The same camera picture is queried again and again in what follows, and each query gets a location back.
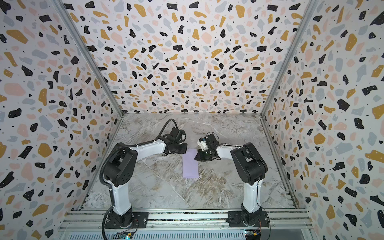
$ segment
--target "white arm segment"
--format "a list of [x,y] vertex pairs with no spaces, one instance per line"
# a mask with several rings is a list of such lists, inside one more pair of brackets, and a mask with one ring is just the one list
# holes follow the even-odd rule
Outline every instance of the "white arm segment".
[[[143,159],[145,157],[151,156],[153,154],[163,153],[166,148],[166,144],[158,139],[155,142],[148,143],[141,146],[131,147],[130,149],[137,151],[137,159],[136,161]],[[113,197],[115,200],[115,206],[113,211],[119,215],[123,215],[131,208],[131,202],[129,201],[128,196],[128,183],[115,187],[111,181],[107,181],[111,184]]]
[[[228,158],[233,160],[231,155],[231,150],[235,148],[240,148],[241,146],[227,146],[227,145],[221,145],[216,148],[217,155],[220,158]],[[244,183],[244,200],[243,200],[243,206],[244,208],[249,212],[255,212],[259,210],[260,205],[260,195],[261,195],[261,184],[263,180],[260,180],[258,183],[255,182],[252,186],[248,183]]]

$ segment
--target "back wall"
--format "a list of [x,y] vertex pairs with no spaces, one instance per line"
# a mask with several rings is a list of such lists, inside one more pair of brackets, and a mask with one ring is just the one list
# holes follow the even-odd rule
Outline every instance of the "back wall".
[[260,111],[307,2],[65,1],[126,113]]

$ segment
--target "side wall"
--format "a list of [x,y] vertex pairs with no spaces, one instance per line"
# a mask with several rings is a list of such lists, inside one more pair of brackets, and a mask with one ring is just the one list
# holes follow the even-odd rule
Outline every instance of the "side wall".
[[118,115],[49,1],[1,9],[0,239],[52,239]]
[[124,112],[259,112],[308,0],[64,0]]
[[265,116],[319,239],[384,239],[383,10],[320,1]]

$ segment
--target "metal bracket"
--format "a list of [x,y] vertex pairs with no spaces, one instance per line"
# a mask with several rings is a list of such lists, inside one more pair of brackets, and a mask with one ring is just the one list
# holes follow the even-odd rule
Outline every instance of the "metal bracket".
[[[254,227],[259,227],[259,220],[262,223],[262,227],[269,227],[266,211],[261,211]],[[249,227],[243,223],[241,211],[229,211],[227,222],[229,223],[229,227]]]
[[[133,212],[132,219],[133,219],[133,225],[129,229],[135,230],[138,228],[146,228],[147,222],[148,222],[148,212]],[[105,229],[116,229],[119,228],[119,225],[116,224],[113,220],[110,220],[109,222],[105,223]]]

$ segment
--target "marble table surface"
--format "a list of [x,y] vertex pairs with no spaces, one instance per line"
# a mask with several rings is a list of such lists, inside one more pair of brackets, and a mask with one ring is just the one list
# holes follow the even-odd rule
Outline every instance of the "marble table surface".
[[[264,161],[265,174],[261,202],[264,208],[292,208],[268,145],[259,115],[255,114],[126,114],[112,145],[135,144],[153,140],[164,123],[173,118],[187,134],[188,149],[212,131],[220,143],[243,145],[252,142]],[[164,133],[169,133],[170,122]],[[240,208],[244,186],[232,160],[198,162],[199,178],[184,179],[182,155],[156,154],[139,160],[129,181],[129,199],[134,208]],[[110,206],[108,188],[98,177],[83,208]]]

